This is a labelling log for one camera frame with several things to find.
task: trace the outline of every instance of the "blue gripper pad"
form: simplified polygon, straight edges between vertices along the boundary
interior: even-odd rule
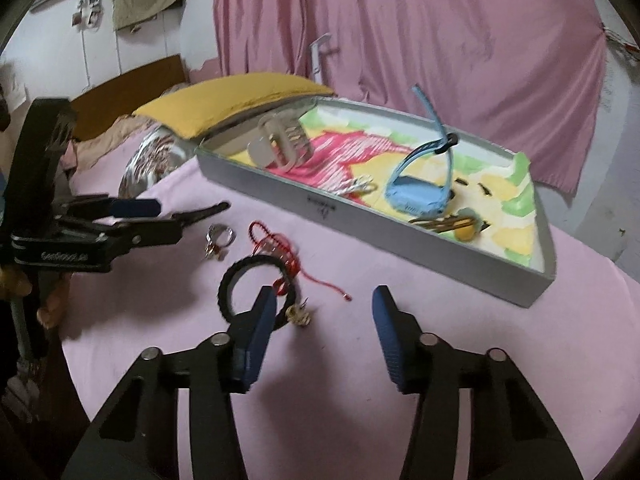
[[[409,384],[413,378],[407,372],[415,367],[416,345],[422,330],[414,316],[398,310],[388,286],[377,286],[371,303],[389,377],[402,393],[413,393]]]
[[[252,309],[237,314],[227,331],[234,342],[232,377],[242,384],[245,392],[258,380],[275,324],[276,308],[273,287],[264,286]]]
[[[162,206],[154,198],[121,198],[114,200],[109,213],[115,218],[148,218],[156,217]]]

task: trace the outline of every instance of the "red cord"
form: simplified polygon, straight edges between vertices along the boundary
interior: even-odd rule
[[[264,232],[264,236],[258,240],[258,238],[254,234],[254,229],[260,228]],[[251,222],[249,225],[249,238],[254,243],[254,252],[256,254],[260,252],[260,250],[267,244],[270,244],[276,247],[282,254],[278,254],[284,264],[287,266],[287,270],[289,271],[289,275],[292,278],[295,278],[298,273],[302,274],[306,279],[310,282],[317,283],[318,285],[327,286],[332,288],[336,292],[338,292],[345,301],[351,301],[353,298],[347,294],[344,290],[342,290],[339,286],[334,285],[333,283],[323,282],[321,280],[317,280],[313,276],[311,276],[305,269],[302,268],[302,264],[300,264],[300,258],[294,252],[294,248],[292,243],[287,239],[287,237],[281,233],[272,233],[267,229],[267,226],[262,222],[256,220]],[[287,293],[287,286],[282,278],[277,279],[273,283],[274,288],[278,291],[278,296],[284,296]]]

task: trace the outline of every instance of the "pillowcase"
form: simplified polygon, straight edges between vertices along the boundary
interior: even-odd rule
[[[295,75],[272,72],[220,77],[178,90],[138,108],[134,114],[165,124],[184,139],[198,137],[212,127],[252,108],[287,98],[332,95],[324,85]]]
[[[78,173],[90,170],[102,156],[115,150],[132,134],[157,126],[158,124],[148,117],[120,116],[107,131],[95,139],[74,143]]]

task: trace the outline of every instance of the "wooden headboard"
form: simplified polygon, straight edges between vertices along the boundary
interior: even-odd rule
[[[92,88],[71,101],[78,112],[74,137],[89,140],[127,115],[160,97],[171,86],[187,81],[180,56],[160,59]]]

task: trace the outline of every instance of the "silver ring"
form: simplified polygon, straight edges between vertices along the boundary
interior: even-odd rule
[[[220,242],[220,237],[226,234],[226,242]],[[236,232],[229,226],[224,224],[212,224],[207,232],[207,242],[215,244],[220,249],[225,249],[231,245],[236,239]]]

